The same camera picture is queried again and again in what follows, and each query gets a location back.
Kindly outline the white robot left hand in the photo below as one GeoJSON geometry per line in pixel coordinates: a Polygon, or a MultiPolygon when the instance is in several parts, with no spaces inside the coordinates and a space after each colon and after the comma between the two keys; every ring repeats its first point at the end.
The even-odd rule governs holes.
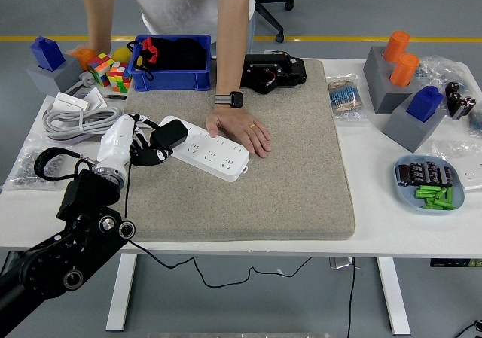
{"type": "Polygon", "coordinates": [[[120,117],[101,138],[93,171],[98,175],[126,175],[125,165],[154,166],[185,141],[188,130],[180,120],[160,126],[141,114],[120,117]]]}

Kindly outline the person's right hand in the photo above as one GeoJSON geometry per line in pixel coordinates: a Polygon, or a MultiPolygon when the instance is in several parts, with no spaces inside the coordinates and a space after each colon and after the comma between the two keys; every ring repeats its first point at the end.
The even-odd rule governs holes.
{"type": "Polygon", "coordinates": [[[110,54],[111,52],[111,45],[110,44],[106,44],[106,45],[101,45],[101,46],[93,46],[89,43],[86,43],[86,44],[79,44],[77,45],[76,47],[73,47],[72,49],[70,50],[67,50],[66,53],[68,55],[74,55],[74,53],[78,50],[84,50],[84,49],[88,49],[88,50],[93,50],[96,52],[96,54],[100,54],[100,53],[105,53],[105,54],[110,54]]]}

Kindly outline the person's left hand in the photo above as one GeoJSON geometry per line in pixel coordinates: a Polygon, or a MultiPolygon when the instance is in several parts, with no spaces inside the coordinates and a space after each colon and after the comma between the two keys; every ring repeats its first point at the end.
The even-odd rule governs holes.
{"type": "Polygon", "coordinates": [[[206,130],[214,138],[220,129],[236,138],[250,154],[267,158],[272,151],[268,129],[248,111],[216,105],[206,118],[206,130]]]}

